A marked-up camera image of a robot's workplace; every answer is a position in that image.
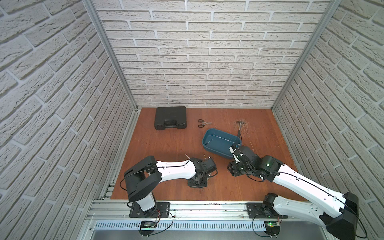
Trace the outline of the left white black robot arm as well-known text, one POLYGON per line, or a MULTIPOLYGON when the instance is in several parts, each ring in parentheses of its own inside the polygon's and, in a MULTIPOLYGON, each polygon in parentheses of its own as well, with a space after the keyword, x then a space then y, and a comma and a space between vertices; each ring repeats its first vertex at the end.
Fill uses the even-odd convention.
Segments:
POLYGON ((120 186, 128 194, 128 208, 145 215, 157 210, 153 190, 158 184, 184 179, 191 188, 205 188, 208 179, 217 175, 214 159, 188 158, 182 162, 161 162, 154 156, 139 161, 124 173, 120 186))

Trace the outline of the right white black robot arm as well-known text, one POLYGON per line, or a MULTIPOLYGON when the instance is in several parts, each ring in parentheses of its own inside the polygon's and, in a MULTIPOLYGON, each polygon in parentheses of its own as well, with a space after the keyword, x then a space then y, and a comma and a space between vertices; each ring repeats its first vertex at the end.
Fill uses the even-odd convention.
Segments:
POLYGON ((305 198, 300 202, 268 193, 261 204, 247 205, 251 219, 294 217, 325 228, 339 240, 358 237, 359 198, 356 195, 326 188, 272 156, 260 158, 246 146, 232 145, 230 152, 234 161, 227 168, 232 176, 245 175, 259 183, 275 183, 305 198))

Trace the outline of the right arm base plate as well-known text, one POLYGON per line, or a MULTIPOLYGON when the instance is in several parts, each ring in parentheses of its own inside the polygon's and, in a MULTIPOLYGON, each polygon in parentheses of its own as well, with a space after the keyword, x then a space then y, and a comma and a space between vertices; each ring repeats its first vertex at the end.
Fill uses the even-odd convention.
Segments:
POLYGON ((288 216, 278 214, 271 206, 263 203, 246 203, 250 219, 287 219, 288 216))

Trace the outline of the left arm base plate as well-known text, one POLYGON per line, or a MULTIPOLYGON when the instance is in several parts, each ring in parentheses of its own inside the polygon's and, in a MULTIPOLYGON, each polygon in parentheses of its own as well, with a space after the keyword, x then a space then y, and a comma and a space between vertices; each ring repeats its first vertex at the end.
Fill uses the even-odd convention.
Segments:
POLYGON ((137 202, 127 203, 130 210, 130 218, 168 218, 170 202, 156 202, 155 206, 143 211, 137 202))

